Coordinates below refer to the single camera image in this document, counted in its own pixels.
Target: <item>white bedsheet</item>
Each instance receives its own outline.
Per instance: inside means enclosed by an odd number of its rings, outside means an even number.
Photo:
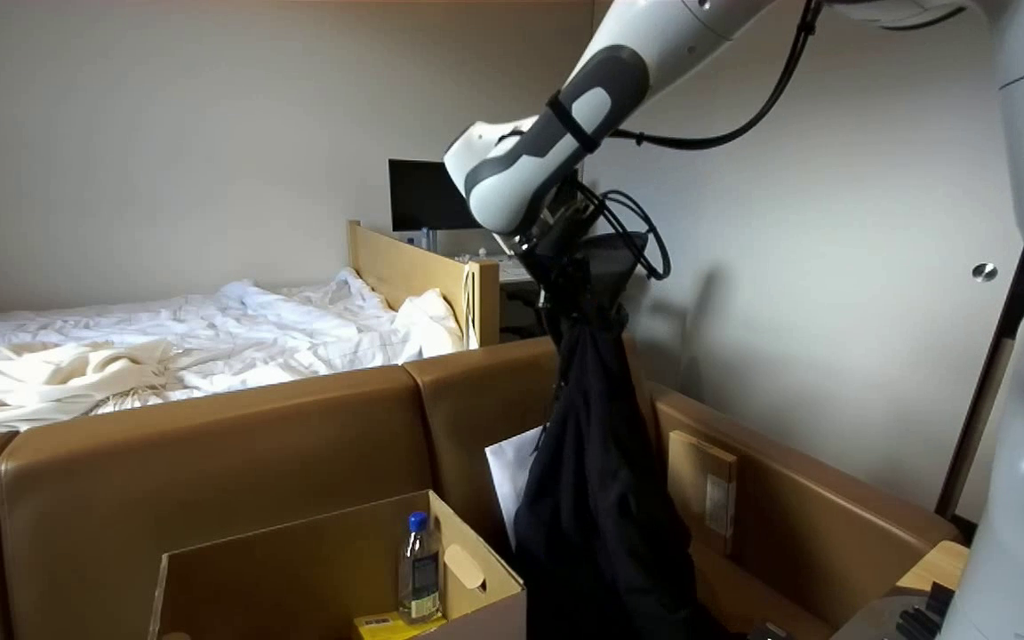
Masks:
[[[441,290],[394,310],[353,270],[315,286],[0,316],[0,431],[461,347]]]

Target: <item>wooden headboard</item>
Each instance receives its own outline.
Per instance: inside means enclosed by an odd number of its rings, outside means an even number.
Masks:
[[[497,264],[461,264],[356,220],[350,222],[350,264],[386,306],[439,286],[468,347],[501,342]]]

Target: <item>white robotic arm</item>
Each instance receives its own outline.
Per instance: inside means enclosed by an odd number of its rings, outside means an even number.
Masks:
[[[591,220],[576,163],[658,87],[683,77],[773,0],[616,0],[576,69],[539,118],[476,125],[446,155],[473,216],[539,276],[529,254],[571,250]],[[1024,234],[1024,0],[977,0],[998,28],[998,97],[1011,139],[1013,210]],[[909,28],[948,0],[837,0],[860,22]],[[943,637],[1024,640],[1024,337],[1004,399],[990,513]]]

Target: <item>black garment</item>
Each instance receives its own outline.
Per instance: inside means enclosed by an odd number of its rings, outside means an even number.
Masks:
[[[558,407],[517,513],[529,640],[727,637],[698,604],[687,544],[623,331],[567,318]]]

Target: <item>cardboard box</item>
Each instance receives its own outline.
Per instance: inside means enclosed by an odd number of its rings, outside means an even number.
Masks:
[[[350,640],[398,606],[407,516],[426,507],[446,555],[446,625],[429,640],[522,640],[520,577],[429,490],[159,557],[149,640]]]

